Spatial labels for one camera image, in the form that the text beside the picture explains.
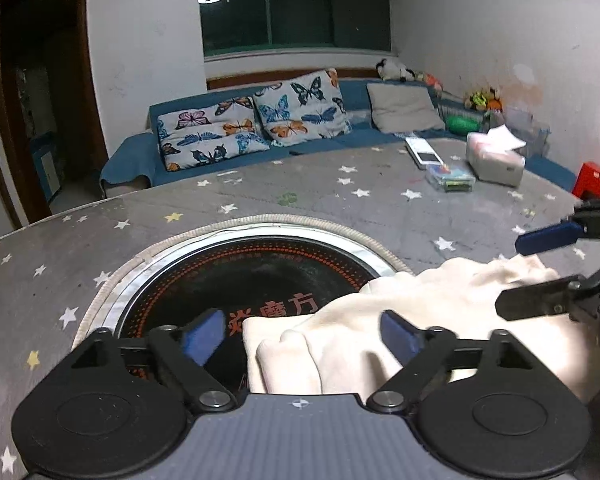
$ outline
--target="pink butterfly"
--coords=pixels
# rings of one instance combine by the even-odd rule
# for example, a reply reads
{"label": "pink butterfly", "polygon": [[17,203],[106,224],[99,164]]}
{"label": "pink butterfly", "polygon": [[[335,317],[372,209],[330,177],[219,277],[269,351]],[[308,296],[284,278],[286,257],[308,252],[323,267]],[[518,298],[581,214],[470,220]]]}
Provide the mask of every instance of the pink butterfly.
{"label": "pink butterfly", "polygon": [[201,124],[211,124],[211,121],[205,117],[205,113],[202,110],[197,110],[195,112],[183,112],[178,118],[178,126],[176,126],[176,130],[181,130],[183,128],[187,128],[189,126],[200,126]]}

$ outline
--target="brown wooden headboard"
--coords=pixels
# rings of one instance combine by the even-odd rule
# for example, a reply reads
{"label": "brown wooden headboard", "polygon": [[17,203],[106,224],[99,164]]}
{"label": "brown wooden headboard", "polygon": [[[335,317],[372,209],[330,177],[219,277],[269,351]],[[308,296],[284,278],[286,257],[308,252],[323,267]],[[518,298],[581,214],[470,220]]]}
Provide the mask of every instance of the brown wooden headboard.
{"label": "brown wooden headboard", "polygon": [[[284,81],[295,77],[310,74],[322,70],[321,68],[291,68],[288,70],[271,70],[268,72],[251,72],[248,74],[235,74],[223,77],[215,77],[206,80],[208,90],[217,90],[219,88],[230,88],[242,85],[257,85],[260,83],[270,83],[275,81]],[[355,78],[376,78],[378,71],[375,68],[337,68],[338,77]]]}

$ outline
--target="orange butterfly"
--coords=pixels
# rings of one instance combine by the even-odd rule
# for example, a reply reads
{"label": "orange butterfly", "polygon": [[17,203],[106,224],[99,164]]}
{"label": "orange butterfly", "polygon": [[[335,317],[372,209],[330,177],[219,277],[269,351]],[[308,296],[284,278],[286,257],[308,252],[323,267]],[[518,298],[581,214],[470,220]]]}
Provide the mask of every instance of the orange butterfly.
{"label": "orange butterfly", "polygon": [[240,132],[251,132],[255,133],[255,128],[253,127],[253,122],[250,119],[245,119],[243,121],[237,121],[237,124],[223,124],[222,129],[227,135],[235,135]]}
{"label": "orange butterfly", "polygon": [[302,121],[291,121],[287,126],[274,126],[271,131],[283,139],[291,134],[308,133]]}
{"label": "orange butterfly", "polygon": [[329,76],[329,79],[331,79],[331,86],[333,86],[334,88],[337,88],[338,87],[338,73],[336,72],[336,69],[334,69],[334,68],[328,69],[327,75]]}

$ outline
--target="cream cloth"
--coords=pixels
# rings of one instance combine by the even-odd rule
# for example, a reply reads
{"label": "cream cloth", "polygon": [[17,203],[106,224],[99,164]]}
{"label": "cream cloth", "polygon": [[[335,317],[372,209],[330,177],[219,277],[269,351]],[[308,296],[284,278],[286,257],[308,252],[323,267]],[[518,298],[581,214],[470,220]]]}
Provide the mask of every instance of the cream cloth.
{"label": "cream cloth", "polygon": [[567,316],[507,322],[495,311],[502,290],[554,280],[537,256],[480,264],[448,260],[418,276],[398,272],[315,314],[250,317],[242,326],[254,393],[317,395],[357,392],[363,400],[400,370],[382,344],[379,315],[395,310],[420,328],[443,326],[461,338],[487,339],[503,328],[526,345],[583,401],[600,390],[600,348]]}

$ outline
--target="round black induction cooktop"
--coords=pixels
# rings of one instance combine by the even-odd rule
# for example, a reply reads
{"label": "round black induction cooktop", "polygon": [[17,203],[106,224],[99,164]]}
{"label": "round black induction cooktop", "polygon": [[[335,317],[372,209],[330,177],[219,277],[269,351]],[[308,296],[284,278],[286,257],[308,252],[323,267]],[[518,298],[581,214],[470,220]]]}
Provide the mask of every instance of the round black induction cooktop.
{"label": "round black induction cooktop", "polygon": [[237,391],[245,384],[247,369],[244,319],[312,314],[377,276],[351,254],[314,240],[242,238],[188,254],[166,267],[131,300],[116,333],[142,337],[156,326],[182,326],[208,308],[219,308],[227,320],[226,338],[205,369]]}

